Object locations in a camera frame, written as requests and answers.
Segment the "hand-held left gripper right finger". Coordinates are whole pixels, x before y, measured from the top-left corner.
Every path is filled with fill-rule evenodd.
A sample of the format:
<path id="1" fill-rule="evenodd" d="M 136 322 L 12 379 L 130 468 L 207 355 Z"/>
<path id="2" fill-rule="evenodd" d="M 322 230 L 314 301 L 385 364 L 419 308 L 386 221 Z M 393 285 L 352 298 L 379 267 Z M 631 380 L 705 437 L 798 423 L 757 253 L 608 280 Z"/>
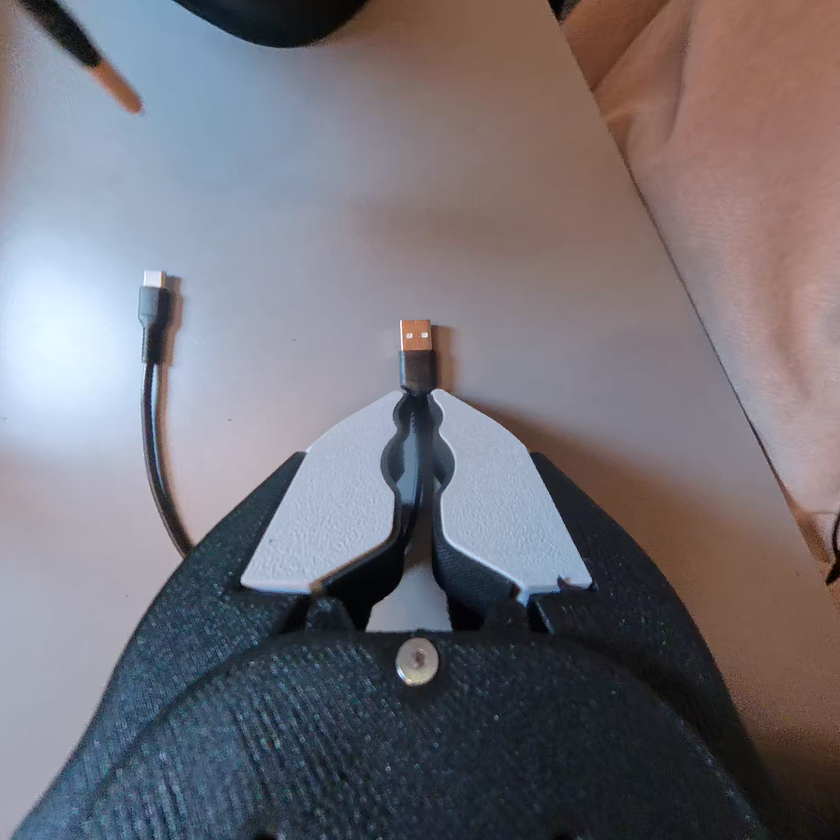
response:
<path id="1" fill-rule="evenodd" d="M 592 576 L 526 446 L 448 392 L 437 420 L 437 576 L 466 606 L 587 590 Z"/>

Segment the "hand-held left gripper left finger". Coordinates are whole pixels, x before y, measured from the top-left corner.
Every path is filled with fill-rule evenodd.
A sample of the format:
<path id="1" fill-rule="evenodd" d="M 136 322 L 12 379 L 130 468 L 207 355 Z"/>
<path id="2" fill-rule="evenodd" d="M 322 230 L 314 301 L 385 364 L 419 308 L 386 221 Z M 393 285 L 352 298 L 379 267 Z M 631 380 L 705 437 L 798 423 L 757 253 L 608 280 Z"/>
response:
<path id="1" fill-rule="evenodd" d="M 386 393 L 332 426 L 305 452 L 240 583 L 314 594 L 389 548 L 403 525 L 407 395 Z"/>

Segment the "black usb cable grey plug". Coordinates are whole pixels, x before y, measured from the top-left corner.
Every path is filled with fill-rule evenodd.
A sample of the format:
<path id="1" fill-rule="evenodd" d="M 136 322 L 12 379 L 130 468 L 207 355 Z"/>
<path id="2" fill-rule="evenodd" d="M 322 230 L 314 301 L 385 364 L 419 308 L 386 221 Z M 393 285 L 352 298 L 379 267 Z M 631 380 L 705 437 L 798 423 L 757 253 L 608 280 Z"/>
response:
<path id="1" fill-rule="evenodd" d="M 140 424 L 146 476 L 155 508 L 179 557 L 184 560 L 194 543 L 187 534 L 171 487 L 164 447 L 163 407 L 165 366 L 171 354 L 173 319 L 179 292 L 162 270 L 147 269 L 139 289 L 138 317 L 142 330 Z M 432 326 L 427 321 L 400 326 L 400 387 L 416 400 L 426 401 L 437 386 L 438 365 Z"/>

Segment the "braided usb cable orange plugs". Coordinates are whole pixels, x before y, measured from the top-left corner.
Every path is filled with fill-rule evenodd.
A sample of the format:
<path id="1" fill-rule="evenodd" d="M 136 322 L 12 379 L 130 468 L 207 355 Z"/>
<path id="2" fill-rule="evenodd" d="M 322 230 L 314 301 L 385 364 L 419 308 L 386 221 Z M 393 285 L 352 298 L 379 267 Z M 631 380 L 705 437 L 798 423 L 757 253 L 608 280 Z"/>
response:
<path id="1" fill-rule="evenodd" d="M 139 114 L 143 104 L 124 76 L 110 64 L 93 43 L 74 15 L 58 1 L 17 1 L 23 12 L 45 35 L 108 93 L 112 100 L 131 114 Z"/>

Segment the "person's beige hoodie torso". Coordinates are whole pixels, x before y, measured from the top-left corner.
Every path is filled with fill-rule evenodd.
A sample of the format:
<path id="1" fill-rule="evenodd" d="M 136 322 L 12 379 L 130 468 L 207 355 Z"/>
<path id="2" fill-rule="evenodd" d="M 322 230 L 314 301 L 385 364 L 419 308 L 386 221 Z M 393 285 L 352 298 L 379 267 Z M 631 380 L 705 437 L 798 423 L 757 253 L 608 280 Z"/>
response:
<path id="1" fill-rule="evenodd" d="M 563 11 L 573 56 L 838 592 L 839 3 Z"/>

